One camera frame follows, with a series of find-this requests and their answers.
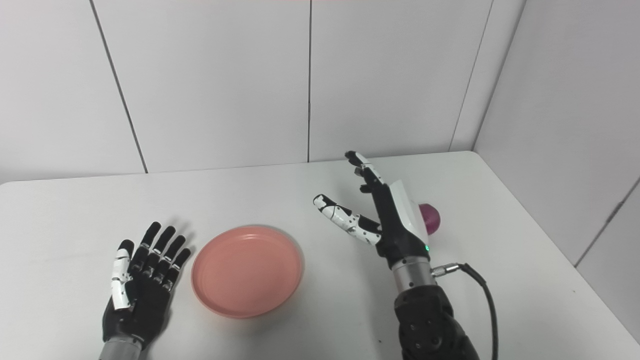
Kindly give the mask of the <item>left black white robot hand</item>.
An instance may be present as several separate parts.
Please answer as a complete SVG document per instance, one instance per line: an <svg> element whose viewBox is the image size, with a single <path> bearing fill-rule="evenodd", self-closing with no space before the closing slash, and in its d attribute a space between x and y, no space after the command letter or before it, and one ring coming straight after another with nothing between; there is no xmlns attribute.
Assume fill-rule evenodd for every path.
<svg viewBox="0 0 640 360"><path fill-rule="evenodd" d="M141 351L160 335L174 287L192 251L176 228L154 221L139 244L124 239L112 263L110 297L102 317L102 340L127 340Z"/></svg>

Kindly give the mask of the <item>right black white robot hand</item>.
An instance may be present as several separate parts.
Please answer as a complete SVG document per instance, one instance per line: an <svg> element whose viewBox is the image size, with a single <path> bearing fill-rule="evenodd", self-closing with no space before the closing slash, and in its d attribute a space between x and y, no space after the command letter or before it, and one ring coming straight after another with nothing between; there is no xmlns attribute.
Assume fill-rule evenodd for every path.
<svg viewBox="0 0 640 360"><path fill-rule="evenodd" d="M374 165L354 150L347 151L345 158L354 166L354 173L364 179L359 191L371 195L378 221L353 212L322 193L313 199L315 207L347 234L374 246L390 268L408 257L430 260L425 224L402 181L386 182Z"/></svg>

